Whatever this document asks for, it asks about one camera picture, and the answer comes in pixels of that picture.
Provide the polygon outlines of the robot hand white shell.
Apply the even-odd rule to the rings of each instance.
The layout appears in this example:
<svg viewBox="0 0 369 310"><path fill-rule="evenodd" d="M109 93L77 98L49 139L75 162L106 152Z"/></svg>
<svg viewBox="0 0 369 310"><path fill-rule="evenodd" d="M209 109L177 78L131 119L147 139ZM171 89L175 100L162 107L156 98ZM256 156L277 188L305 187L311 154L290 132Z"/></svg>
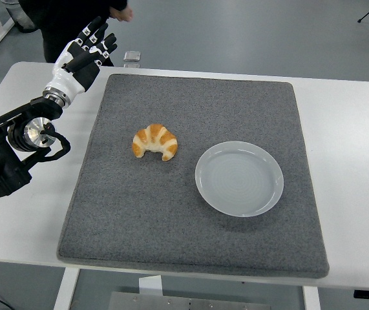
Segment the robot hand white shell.
<svg viewBox="0 0 369 310"><path fill-rule="evenodd" d="M110 59L117 49L113 33L105 35L108 24L101 17L91 21L78 36L67 43L52 70L52 81L43 96L57 96L64 106L88 91L100 73L100 67Z"/></svg>

